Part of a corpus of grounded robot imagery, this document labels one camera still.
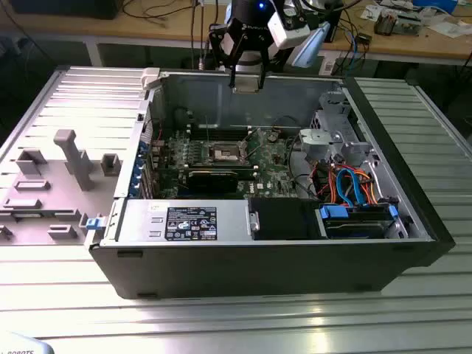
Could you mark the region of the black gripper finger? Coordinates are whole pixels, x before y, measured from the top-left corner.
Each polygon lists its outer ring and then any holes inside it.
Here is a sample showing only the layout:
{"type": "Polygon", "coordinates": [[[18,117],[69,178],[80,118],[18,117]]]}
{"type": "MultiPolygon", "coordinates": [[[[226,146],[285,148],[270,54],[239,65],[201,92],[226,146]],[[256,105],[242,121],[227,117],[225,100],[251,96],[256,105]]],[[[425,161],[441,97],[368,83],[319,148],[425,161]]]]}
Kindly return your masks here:
{"type": "Polygon", "coordinates": [[[272,37],[261,35],[259,37],[259,49],[261,57],[260,75],[258,79],[258,89],[262,90],[266,81],[266,75],[270,67],[269,49],[274,44],[272,37]]]}
{"type": "Polygon", "coordinates": [[[230,71],[229,87],[235,87],[236,66],[243,54],[246,25],[243,23],[211,24],[209,26],[209,42],[216,63],[230,71]],[[229,52],[224,49],[225,38],[232,41],[229,52]]]}

